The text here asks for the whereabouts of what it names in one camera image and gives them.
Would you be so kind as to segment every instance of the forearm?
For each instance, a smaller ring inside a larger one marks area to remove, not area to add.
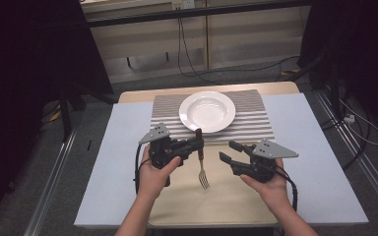
[[[277,210],[274,215],[287,236],[318,235],[292,207]]]
[[[137,196],[115,236],[145,235],[154,203],[153,198]]]

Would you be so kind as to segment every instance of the plate rim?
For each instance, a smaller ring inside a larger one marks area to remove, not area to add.
[[[212,129],[212,131],[211,131],[209,129],[205,130],[205,128],[204,128],[204,129],[202,129],[203,133],[209,134],[209,133],[215,133],[215,132],[221,131],[221,130],[225,129],[226,127],[228,127],[232,123],[232,121],[235,118],[236,109],[235,109],[235,104],[231,100],[231,98],[229,98],[227,95],[225,95],[221,92],[218,92],[218,91],[205,90],[205,91],[198,91],[198,92],[190,94],[180,104],[180,106],[179,106],[179,119],[186,128],[188,128],[189,130],[195,131],[192,128],[190,128],[190,125],[192,125],[193,123],[188,124],[187,123],[188,119],[184,120],[182,118],[182,116],[183,116],[182,110],[185,106],[186,107],[186,113],[185,114],[187,114],[187,108],[190,106],[190,104],[192,104],[193,102],[195,102],[196,100],[198,100],[201,97],[212,97],[212,98],[215,98],[215,99],[221,101],[223,103],[223,105],[227,108],[228,114],[229,114],[229,116],[227,116],[225,118],[225,120],[222,121],[222,124],[220,126],[219,125],[214,126],[214,127],[218,127],[217,129]]]

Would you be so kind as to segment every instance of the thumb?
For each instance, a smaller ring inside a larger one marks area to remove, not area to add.
[[[262,190],[263,188],[263,184],[260,183],[259,181],[251,178],[250,176],[248,175],[240,175],[240,178],[242,181],[244,181],[244,183],[246,183],[248,186],[250,186],[252,189],[254,189],[255,191],[257,191],[258,193],[260,193],[260,190]]]
[[[180,156],[174,157],[168,164],[165,165],[165,167],[162,168],[161,172],[169,176],[180,164]]]

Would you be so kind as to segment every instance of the horizontal black bar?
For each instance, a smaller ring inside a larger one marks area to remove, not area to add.
[[[206,7],[206,8],[185,9],[185,10],[179,10],[179,11],[167,11],[167,12],[150,13],[150,14],[135,15],[135,16],[128,16],[128,17],[93,19],[93,20],[88,20],[88,27],[97,28],[97,27],[125,25],[125,24],[132,24],[132,23],[141,23],[141,22],[153,22],[153,21],[162,21],[162,20],[179,19],[179,18],[191,18],[191,17],[228,14],[228,13],[240,13],[240,12],[280,9],[280,8],[301,7],[301,6],[309,6],[311,5],[311,2],[312,0],[269,1],[269,2],[260,2],[260,3],[232,5],[232,6]]]

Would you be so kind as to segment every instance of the human right hand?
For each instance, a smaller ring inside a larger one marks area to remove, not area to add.
[[[280,158],[276,159],[276,164],[280,168],[284,168],[284,163]],[[272,213],[277,213],[279,209],[291,207],[287,197],[286,180],[283,177],[275,174],[272,180],[267,183],[260,183],[247,175],[241,175],[240,178],[259,193]]]

